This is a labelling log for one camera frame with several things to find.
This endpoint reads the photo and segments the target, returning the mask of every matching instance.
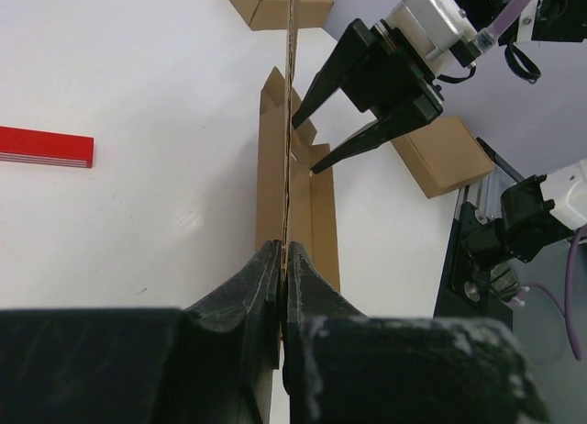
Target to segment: red wooden block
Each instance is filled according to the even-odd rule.
[[[94,139],[0,126],[0,161],[91,168]]]

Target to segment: screw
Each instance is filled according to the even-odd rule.
[[[477,218],[477,220],[479,222],[481,222],[482,224],[484,224],[485,222],[487,222],[487,218],[482,214],[481,211],[479,210],[475,210],[475,217]]]
[[[469,300],[472,300],[475,303],[477,303],[479,300],[481,300],[481,295],[479,294],[479,288],[477,287],[476,284],[474,284],[473,282],[467,282],[465,284],[464,288],[465,288],[465,294],[467,295]]]

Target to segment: white tabletop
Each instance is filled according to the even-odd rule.
[[[187,307],[247,261],[283,31],[250,31],[228,0],[0,0],[0,40],[0,125],[96,141],[91,170],[0,162],[0,307]],[[301,93],[334,46],[302,31]],[[369,119],[339,93],[317,142]],[[343,295],[431,316],[455,194],[427,200],[391,144],[335,182]]]

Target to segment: cardboard box corner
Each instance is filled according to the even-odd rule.
[[[392,143],[428,198],[473,184],[494,169],[459,117],[440,117]]]
[[[288,0],[229,0],[250,29],[287,29]],[[300,0],[299,28],[321,28],[333,0]]]

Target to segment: brown cardboard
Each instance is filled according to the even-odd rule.
[[[230,0],[253,30],[287,29],[289,0]],[[321,28],[332,0],[300,0],[299,28]]]
[[[255,247],[282,238],[285,81],[274,68],[261,91],[257,171]],[[292,91],[293,103],[299,96]],[[308,120],[292,132],[290,162],[289,241],[304,244],[318,272],[338,291],[338,237],[332,169],[312,175],[310,167],[330,152],[327,144],[312,145],[316,128]]]
[[[287,17],[287,48],[285,57],[285,79],[283,83],[283,132],[285,138],[284,152],[283,152],[283,222],[282,222],[282,278],[283,282],[287,277],[287,266],[289,259],[289,245],[291,241],[290,233],[290,219],[291,219],[291,183],[292,183],[292,116],[294,111],[293,96],[294,96],[294,75],[295,75],[295,53],[297,51],[297,37],[298,37],[298,15],[299,15],[300,0],[288,0],[288,17]]]
[[[494,168],[458,117],[441,117],[392,143],[427,197],[475,183]]]

